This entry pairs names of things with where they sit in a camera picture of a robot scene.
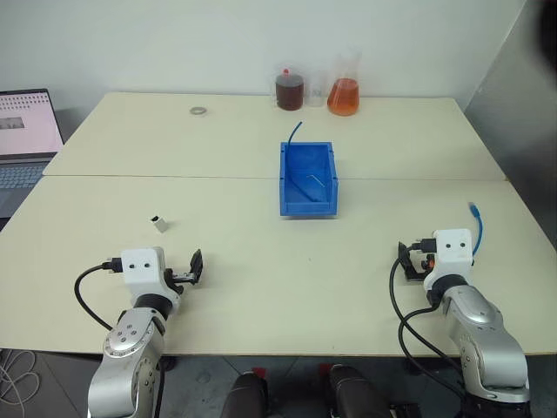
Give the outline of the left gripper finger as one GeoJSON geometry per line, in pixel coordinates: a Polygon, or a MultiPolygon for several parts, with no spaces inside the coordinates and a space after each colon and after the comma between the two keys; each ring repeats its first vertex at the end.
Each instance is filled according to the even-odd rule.
{"type": "Polygon", "coordinates": [[[203,272],[204,262],[203,255],[200,249],[198,249],[191,257],[190,262],[190,272],[189,272],[189,282],[192,285],[199,283],[201,279],[201,274],[203,272]]]}

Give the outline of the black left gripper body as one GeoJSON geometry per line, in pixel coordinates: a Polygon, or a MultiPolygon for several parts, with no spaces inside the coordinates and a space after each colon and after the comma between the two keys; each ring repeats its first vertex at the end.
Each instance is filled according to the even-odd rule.
{"type": "Polygon", "coordinates": [[[171,268],[164,270],[164,283],[175,293],[184,291],[184,284],[195,284],[194,273],[174,273],[171,268]]]}

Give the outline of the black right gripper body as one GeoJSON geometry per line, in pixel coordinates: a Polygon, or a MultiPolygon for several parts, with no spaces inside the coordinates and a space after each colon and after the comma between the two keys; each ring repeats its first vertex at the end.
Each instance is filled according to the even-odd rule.
{"type": "Polygon", "coordinates": [[[434,254],[428,253],[426,259],[421,261],[422,271],[418,272],[416,269],[414,272],[404,271],[406,279],[408,281],[424,281],[426,276],[433,270],[434,264],[434,254]]]}

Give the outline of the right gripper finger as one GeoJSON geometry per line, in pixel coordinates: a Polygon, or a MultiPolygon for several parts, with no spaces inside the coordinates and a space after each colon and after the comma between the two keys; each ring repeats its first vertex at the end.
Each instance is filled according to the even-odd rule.
{"type": "Polygon", "coordinates": [[[405,272],[414,272],[415,268],[410,258],[410,252],[413,250],[412,246],[406,246],[402,242],[398,243],[398,260],[405,272]]]}

